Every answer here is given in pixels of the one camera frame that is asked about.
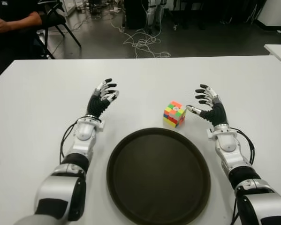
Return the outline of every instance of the black equipment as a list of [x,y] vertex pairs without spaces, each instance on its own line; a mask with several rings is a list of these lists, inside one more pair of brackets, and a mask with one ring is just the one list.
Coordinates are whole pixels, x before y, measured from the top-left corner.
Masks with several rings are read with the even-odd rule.
[[126,26],[129,29],[141,29],[146,25],[147,0],[125,0]]

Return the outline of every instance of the chair leg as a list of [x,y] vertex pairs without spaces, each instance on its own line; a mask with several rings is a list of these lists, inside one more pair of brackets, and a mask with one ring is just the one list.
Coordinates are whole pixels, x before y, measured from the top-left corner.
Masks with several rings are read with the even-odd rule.
[[64,34],[63,34],[63,32],[60,30],[60,28],[59,28],[58,26],[55,26],[55,28],[59,31],[59,33],[62,34],[63,37],[65,37]]
[[68,33],[71,35],[71,37],[75,40],[75,42],[78,44],[78,46],[80,48],[82,48],[80,42],[76,39],[76,37],[73,35],[73,33],[70,31],[70,29],[68,28],[68,26],[66,24],[63,24],[63,26],[65,27],[65,29],[68,31]]
[[48,42],[48,28],[45,29],[45,47],[47,49],[47,42]]
[[55,59],[55,57],[51,54],[51,52],[46,48],[46,46],[42,43],[42,41],[40,40],[39,36],[36,35],[35,36],[36,40],[38,41],[38,43],[41,45],[41,47],[43,48],[43,50],[45,51],[45,53],[47,55],[49,55],[51,57],[51,59]]

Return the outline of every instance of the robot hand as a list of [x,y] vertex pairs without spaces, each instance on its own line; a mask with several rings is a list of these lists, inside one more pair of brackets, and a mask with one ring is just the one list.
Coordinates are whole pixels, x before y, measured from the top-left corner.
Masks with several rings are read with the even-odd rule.
[[92,115],[98,119],[103,111],[118,97],[118,90],[109,90],[109,88],[117,86],[116,83],[110,83],[111,81],[112,79],[106,79],[94,90],[87,106],[87,115]]
[[201,99],[199,103],[210,106],[212,110],[205,111],[193,107],[192,105],[187,105],[187,109],[192,113],[199,115],[203,119],[210,121],[214,127],[219,124],[228,124],[226,112],[220,97],[211,87],[204,84],[201,84],[200,87],[202,89],[196,90],[196,93],[203,95],[197,95],[196,98]]
[[196,90],[199,103],[212,109],[204,111],[186,106],[188,110],[210,121],[214,131],[207,130],[215,141],[215,151],[221,158],[221,166],[234,189],[238,214],[242,225],[281,225],[281,196],[256,173],[252,164],[242,155],[236,131],[231,129],[219,96],[207,85]]
[[99,119],[104,110],[119,95],[116,87],[103,81],[91,96],[85,116],[80,117],[65,132],[63,143],[76,126],[73,144],[53,172],[42,182],[35,198],[35,214],[20,219],[15,225],[65,225],[83,215],[86,196],[86,174],[93,156],[96,133],[102,131]]

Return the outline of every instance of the human arm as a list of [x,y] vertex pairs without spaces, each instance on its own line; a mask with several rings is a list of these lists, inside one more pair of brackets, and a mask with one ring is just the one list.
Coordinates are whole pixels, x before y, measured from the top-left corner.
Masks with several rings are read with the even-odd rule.
[[37,12],[30,13],[27,17],[6,22],[0,19],[0,33],[6,33],[12,30],[21,30],[28,27],[40,26],[42,24],[41,18]]

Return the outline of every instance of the gray floor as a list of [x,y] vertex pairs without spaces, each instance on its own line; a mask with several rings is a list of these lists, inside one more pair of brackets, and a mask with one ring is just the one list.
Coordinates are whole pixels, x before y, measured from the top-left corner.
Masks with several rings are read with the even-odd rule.
[[[80,41],[82,48],[67,33],[65,38],[56,29],[49,32],[49,49],[57,59],[119,59],[135,58],[135,49],[131,44],[123,45],[128,38],[114,26],[120,27],[122,14],[110,15],[108,11],[102,17],[74,12],[68,18],[68,26],[76,29],[73,33]],[[134,34],[135,30],[125,30]],[[145,38],[140,34],[135,41]],[[237,56],[267,55],[264,44],[281,44],[281,34],[276,31],[264,31],[257,25],[248,24],[207,24],[206,30],[199,30],[196,23],[190,23],[188,30],[178,27],[173,30],[173,22],[169,17],[162,21],[162,32],[158,36],[161,43],[150,45],[153,52],[169,52],[171,57],[201,56]],[[153,58],[149,52],[137,50],[139,58]]]

